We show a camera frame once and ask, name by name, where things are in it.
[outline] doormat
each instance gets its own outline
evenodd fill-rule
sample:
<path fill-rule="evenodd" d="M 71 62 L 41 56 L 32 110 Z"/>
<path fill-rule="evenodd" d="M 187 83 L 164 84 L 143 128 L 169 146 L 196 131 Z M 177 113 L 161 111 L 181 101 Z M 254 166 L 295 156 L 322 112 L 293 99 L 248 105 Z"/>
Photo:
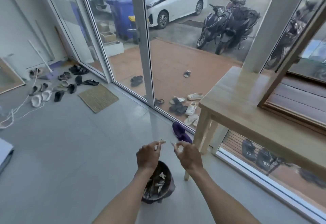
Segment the doormat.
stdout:
<path fill-rule="evenodd" d="M 115 103 L 119 98 L 110 90 L 99 84 L 89 90 L 86 90 L 78 95 L 84 103 L 92 109 L 94 113 L 98 113 Z"/>
<path fill-rule="evenodd" d="M 184 25 L 189 25 L 189 26 L 193 26 L 193 27 L 196 27 L 196 28 L 202 28 L 203 27 L 203 22 L 197 22 L 197 21 L 193 21 L 193 20 L 187 20 L 181 24 L 184 24 Z"/>

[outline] purple shoe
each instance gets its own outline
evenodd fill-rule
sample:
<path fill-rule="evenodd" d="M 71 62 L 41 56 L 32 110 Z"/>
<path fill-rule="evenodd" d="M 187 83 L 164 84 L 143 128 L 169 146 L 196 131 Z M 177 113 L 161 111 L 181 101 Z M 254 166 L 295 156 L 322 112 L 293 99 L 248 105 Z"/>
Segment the purple shoe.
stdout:
<path fill-rule="evenodd" d="M 192 144 L 191 138 L 185 133 L 185 128 L 181 123 L 173 122 L 172 129 L 174 131 L 174 135 L 179 141 L 185 141 Z"/>

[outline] white wall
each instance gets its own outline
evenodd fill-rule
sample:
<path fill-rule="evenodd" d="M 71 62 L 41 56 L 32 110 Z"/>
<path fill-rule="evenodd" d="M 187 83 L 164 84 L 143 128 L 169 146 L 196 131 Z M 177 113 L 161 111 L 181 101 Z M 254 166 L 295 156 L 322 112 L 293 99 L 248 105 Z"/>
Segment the white wall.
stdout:
<path fill-rule="evenodd" d="M 46 61 L 53 59 L 35 20 L 54 54 L 53 62 L 66 56 L 55 31 L 56 21 L 43 0 L 0 0 L 0 4 L 0 56 L 14 53 L 24 68 L 41 64 L 42 60 L 28 43 L 28 39 Z"/>

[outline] brown planter box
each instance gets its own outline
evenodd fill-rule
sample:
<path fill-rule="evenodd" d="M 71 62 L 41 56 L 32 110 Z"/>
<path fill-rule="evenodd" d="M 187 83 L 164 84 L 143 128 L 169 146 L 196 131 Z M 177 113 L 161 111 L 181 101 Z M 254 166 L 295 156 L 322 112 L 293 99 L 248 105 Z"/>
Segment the brown planter box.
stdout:
<path fill-rule="evenodd" d="M 109 28 L 109 26 L 108 26 L 107 23 L 97 22 L 96 25 L 97 25 L 97 29 L 98 29 L 98 31 L 100 33 L 109 32 L 110 31 L 110 28 Z"/>
<path fill-rule="evenodd" d="M 101 41 L 103 43 L 107 43 L 107 42 L 111 42 L 111 41 L 116 41 L 117 40 L 117 36 L 114 33 L 112 33 L 112 32 L 100 33 L 100 37 L 101 37 Z"/>

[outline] gray tile floor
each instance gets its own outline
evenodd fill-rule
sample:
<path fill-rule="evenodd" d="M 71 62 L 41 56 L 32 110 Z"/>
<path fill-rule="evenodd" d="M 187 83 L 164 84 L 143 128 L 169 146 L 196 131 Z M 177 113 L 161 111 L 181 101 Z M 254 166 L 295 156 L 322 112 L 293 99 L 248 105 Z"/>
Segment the gray tile floor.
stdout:
<path fill-rule="evenodd" d="M 91 74 L 83 78 L 97 79 Z M 177 141 L 170 120 L 114 84 L 106 86 L 120 100 L 98 114 L 77 96 L 90 86 L 79 86 L 77 93 L 66 93 L 59 103 L 52 97 L 0 132 L 15 148 L 0 175 L 0 223 L 91 223 L 132 180 L 142 145 L 160 138 Z M 23 86 L 0 95 L 1 106 L 17 106 L 27 91 Z M 24 105 L 17 117 L 31 108 Z M 183 180 L 184 170 L 169 143 L 161 160 L 171 169 L 176 190 L 162 204 L 142 204 L 137 223 L 214 223 L 194 182 Z M 260 222 L 308 223 L 213 155 L 203 160 L 217 184 Z"/>

